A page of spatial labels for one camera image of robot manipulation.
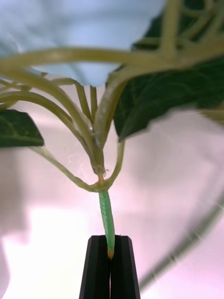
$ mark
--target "blurred background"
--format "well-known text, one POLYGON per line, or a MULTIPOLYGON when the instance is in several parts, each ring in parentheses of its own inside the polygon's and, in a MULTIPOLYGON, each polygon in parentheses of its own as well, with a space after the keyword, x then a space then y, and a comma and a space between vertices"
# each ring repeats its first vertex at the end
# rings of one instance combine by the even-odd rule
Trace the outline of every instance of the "blurred background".
MULTIPOLYGON (((78 104, 75 87, 64 90, 78 104)), ((14 107, 31 115, 47 149, 74 175, 97 180, 81 145, 54 115, 30 103, 14 107)), ((112 126, 105 147, 108 176, 116 141, 112 126)), ((110 197, 116 234, 133 241, 139 280, 188 235, 223 189, 224 129, 194 110, 172 110, 126 142, 110 197)), ((0 295, 11 276, 4 299, 78 299, 87 241, 100 234, 97 194, 79 189, 29 149, 0 151, 0 295)), ((224 298, 223 235, 221 217, 141 298, 224 298)))

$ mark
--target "striped green stem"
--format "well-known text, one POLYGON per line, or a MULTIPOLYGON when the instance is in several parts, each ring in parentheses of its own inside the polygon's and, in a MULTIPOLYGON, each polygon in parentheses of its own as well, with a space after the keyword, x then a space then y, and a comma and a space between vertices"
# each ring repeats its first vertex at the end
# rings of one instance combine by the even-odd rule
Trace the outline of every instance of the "striped green stem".
POLYGON ((108 256, 111 254, 112 257, 115 244, 115 229, 108 191, 99 192, 99 204, 107 240, 108 256))

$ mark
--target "black clip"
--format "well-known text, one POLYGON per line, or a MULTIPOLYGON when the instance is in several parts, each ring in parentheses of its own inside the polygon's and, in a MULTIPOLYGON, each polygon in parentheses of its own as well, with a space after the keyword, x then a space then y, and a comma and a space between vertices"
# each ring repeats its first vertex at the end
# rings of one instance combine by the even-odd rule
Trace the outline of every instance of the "black clip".
POLYGON ((132 240, 115 236, 114 257, 107 257, 104 235, 87 245, 79 299, 140 299, 132 240))

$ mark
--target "dark green leaf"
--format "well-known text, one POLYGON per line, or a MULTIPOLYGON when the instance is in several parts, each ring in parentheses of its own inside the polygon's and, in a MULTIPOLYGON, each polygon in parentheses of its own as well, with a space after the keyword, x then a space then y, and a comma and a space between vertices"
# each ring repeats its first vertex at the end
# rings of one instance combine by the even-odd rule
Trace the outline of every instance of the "dark green leaf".
POLYGON ((174 107, 217 107, 224 99, 224 58, 184 71, 139 76, 125 87, 114 116, 120 141, 174 107))
POLYGON ((44 140, 27 113, 0 111, 0 148, 43 145, 44 140))

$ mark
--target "leaf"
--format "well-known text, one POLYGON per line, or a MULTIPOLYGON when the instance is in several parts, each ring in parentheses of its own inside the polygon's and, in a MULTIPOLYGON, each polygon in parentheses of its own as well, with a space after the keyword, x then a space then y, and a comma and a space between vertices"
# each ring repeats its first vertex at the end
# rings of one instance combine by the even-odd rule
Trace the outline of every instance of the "leaf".
POLYGON ((0 148, 43 145, 43 137, 27 113, 0 111, 0 148))
POLYGON ((224 58, 184 71, 140 76, 125 87, 114 116, 119 140, 145 129, 169 109, 215 108, 224 99, 224 58))

